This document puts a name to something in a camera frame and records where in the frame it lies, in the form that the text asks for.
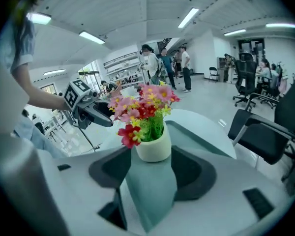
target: white shelving unit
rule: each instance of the white shelving unit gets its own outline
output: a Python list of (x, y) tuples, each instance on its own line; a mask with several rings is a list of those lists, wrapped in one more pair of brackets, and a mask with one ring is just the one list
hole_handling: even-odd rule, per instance
[(145, 83), (146, 80), (139, 65), (139, 52), (134, 52), (104, 63), (104, 68), (111, 81), (121, 81), (122, 88), (126, 88), (138, 83)]

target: flower pot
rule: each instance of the flower pot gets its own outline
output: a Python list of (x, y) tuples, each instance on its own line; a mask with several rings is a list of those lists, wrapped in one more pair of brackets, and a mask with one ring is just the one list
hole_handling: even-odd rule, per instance
[(172, 142), (164, 122), (163, 135), (155, 141), (141, 142), (136, 146), (138, 156), (146, 162), (160, 162), (172, 153)]

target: ceiling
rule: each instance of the ceiling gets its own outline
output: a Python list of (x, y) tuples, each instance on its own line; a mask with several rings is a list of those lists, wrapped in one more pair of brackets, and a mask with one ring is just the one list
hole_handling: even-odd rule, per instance
[[(199, 13), (179, 29), (192, 7)], [(295, 30), (269, 32), (265, 28), (266, 23), (295, 22), (280, 0), (44, 0), (37, 11), (51, 15), (52, 21), (46, 26), (35, 25), (33, 69), (67, 66), (77, 71), (133, 43), (167, 37), (191, 39), (207, 29), (221, 33), (247, 29), (236, 38), (271, 34), (295, 37)], [(83, 39), (78, 35), (83, 30), (105, 40), (105, 44)]]

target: man in blue shirt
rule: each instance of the man in blue shirt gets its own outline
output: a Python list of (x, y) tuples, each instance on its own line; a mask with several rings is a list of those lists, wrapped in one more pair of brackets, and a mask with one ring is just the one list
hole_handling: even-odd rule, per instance
[(173, 60), (171, 57), (167, 56), (166, 48), (162, 49), (161, 59), (165, 65), (166, 71), (168, 73), (169, 80), (171, 81), (173, 89), (176, 90), (175, 81), (174, 81), (174, 71), (173, 71)]

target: floor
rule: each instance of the floor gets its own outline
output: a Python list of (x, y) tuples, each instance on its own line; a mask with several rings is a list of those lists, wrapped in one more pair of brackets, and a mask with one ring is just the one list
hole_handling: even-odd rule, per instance
[[(235, 101), (232, 97), (238, 95), (235, 85), (215, 83), (204, 79), (203, 75), (192, 76), (191, 80), (192, 90), (188, 93), (182, 91), (184, 88), (183, 78), (175, 80), (177, 88), (175, 93), (181, 98), (181, 101), (175, 103), (173, 108), (190, 110), (204, 115), (221, 125), (227, 134), (236, 111), (240, 108), (244, 109), (246, 105), (245, 103), (239, 103), (237, 107), (234, 106)], [(253, 108), (252, 112), (273, 120), (274, 110), (267, 104), (260, 104), (258, 100), (255, 101), (257, 105)], [(63, 149), (68, 156), (92, 152), (90, 144), (80, 130), (71, 127), (69, 124), (65, 124), (64, 129), (67, 133), (63, 131), (59, 133), (60, 139), (57, 139), (57, 146)], [(116, 127), (111, 127), (110, 129), (115, 129), (114, 132), (117, 131)], [(97, 146), (104, 142), (111, 130), (92, 123), (84, 132), (93, 145)], [(238, 160), (242, 160), (255, 167), (257, 157), (254, 153), (241, 145), (236, 145), (235, 149)], [(284, 187), (281, 177), (288, 171), (290, 165), (289, 158), (285, 156), (275, 165), (269, 165), (260, 158), (258, 161), (258, 170), (278, 185)]]

